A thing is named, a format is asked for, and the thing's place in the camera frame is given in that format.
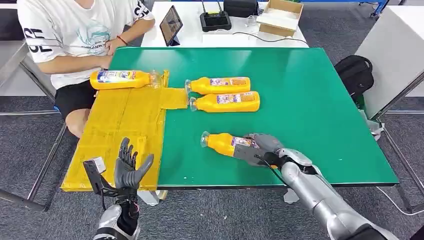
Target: printed graphic on shirt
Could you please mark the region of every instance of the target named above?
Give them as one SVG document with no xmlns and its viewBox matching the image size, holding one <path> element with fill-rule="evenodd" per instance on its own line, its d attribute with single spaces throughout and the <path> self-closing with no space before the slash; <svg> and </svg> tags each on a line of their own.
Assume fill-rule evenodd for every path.
<svg viewBox="0 0 424 240">
<path fill-rule="evenodd" d="M 111 39 L 111 30 L 105 25 L 92 20 L 87 26 L 82 26 L 76 31 L 78 38 L 91 55 L 101 55 L 105 52 L 105 43 Z"/>
<path fill-rule="evenodd" d="M 25 37 L 27 39 L 45 39 L 43 31 L 41 29 L 24 28 L 23 34 L 25 34 Z M 29 45 L 29 42 L 30 41 L 28 41 L 28 48 L 33 53 L 38 53 L 38 52 L 46 53 L 46 52 L 52 52 L 53 51 L 48 46 L 31 46 L 31 45 Z"/>
<path fill-rule="evenodd" d="M 147 16 L 150 13 L 149 9 L 138 0 L 137 7 L 134 9 L 134 14 L 137 16 L 134 18 L 134 21 L 140 20 Z"/>
</svg>

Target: gray carpet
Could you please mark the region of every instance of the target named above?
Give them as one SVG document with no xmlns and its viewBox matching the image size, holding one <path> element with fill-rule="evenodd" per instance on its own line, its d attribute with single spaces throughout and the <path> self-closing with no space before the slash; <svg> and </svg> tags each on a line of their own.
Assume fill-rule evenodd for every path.
<svg viewBox="0 0 424 240">
<path fill-rule="evenodd" d="M 311 46 L 323 47 L 333 63 L 353 54 L 375 20 L 370 5 L 306 4 L 300 27 Z M 405 99 L 398 109 L 423 108 L 421 98 Z M 51 109 L 45 97 L 0 97 L 1 111 Z M 424 181 L 424 116 L 386 116 L 384 122 Z M 0 188 L 26 197 L 62 124 L 60 116 L 0 117 Z M 90 239 L 102 214 L 100 198 L 91 192 L 59 189 L 77 139 L 66 133 L 36 201 L 50 204 L 46 213 L 0 200 L 0 239 Z M 411 177 L 383 136 L 379 141 L 391 166 L 415 205 L 424 203 Z M 359 213 L 399 239 L 411 237 L 424 215 L 404 216 L 374 187 L 338 188 Z M 384 188 L 403 206 L 398 188 Z M 299 203 L 283 201 L 284 189 L 171 191 L 158 206 L 141 205 L 139 239 L 161 240 L 325 240 L 326 233 Z"/>
</svg>

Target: person's arm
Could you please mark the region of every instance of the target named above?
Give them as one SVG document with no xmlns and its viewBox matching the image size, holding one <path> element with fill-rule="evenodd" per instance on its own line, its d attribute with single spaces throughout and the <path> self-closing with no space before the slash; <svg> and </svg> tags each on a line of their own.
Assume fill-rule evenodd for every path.
<svg viewBox="0 0 424 240">
<path fill-rule="evenodd" d="M 94 68 L 108 69 L 111 60 L 112 56 L 57 56 L 37 65 L 45 74 L 69 74 Z"/>
<path fill-rule="evenodd" d="M 147 33 L 155 25 L 155 17 L 152 12 L 143 5 L 139 0 L 127 0 L 128 11 L 127 25 L 131 26 L 127 31 L 123 32 L 119 37 L 108 41 L 105 45 L 109 48 L 108 55 L 113 55 L 117 48 L 124 47 L 129 42 Z"/>
<path fill-rule="evenodd" d="M 122 39 L 115 38 L 113 40 L 106 42 L 105 46 L 106 48 L 109 48 L 107 55 L 113 55 L 117 48 L 124 47 L 127 45 L 126 43 L 129 43 L 132 40 L 147 33 L 147 31 L 152 29 L 154 25 L 155 25 L 155 19 L 152 19 L 152 20 L 140 19 L 136 21 L 134 25 L 132 25 L 132 27 L 130 27 L 127 31 L 119 35 L 119 37 L 121 37 Z"/>
</svg>

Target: backpack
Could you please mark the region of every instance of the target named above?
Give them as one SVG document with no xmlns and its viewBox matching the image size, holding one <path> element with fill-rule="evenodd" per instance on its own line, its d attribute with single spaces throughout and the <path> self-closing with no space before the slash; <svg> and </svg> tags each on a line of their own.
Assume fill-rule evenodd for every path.
<svg viewBox="0 0 424 240">
<path fill-rule="evenodd" d="M 373 65 L 368 58 L 350 55 L 334 65 L 334 68 L 355 103 L 358 97 L 374 85 Z"/>
</svg>

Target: open cardboard box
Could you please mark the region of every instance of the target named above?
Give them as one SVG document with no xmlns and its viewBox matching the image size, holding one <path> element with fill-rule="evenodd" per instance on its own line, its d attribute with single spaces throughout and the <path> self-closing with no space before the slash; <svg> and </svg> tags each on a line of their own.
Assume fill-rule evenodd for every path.
<svg viewBox="0 0 424 240">
<path fill-rule="evenodd" d="M 263 13 L 256 19 L 260 23 L 259 31 L 283 37 L 293 36 L 298 29 L 303 7 L 302 3 L 269 0 Z"/>
</svg>

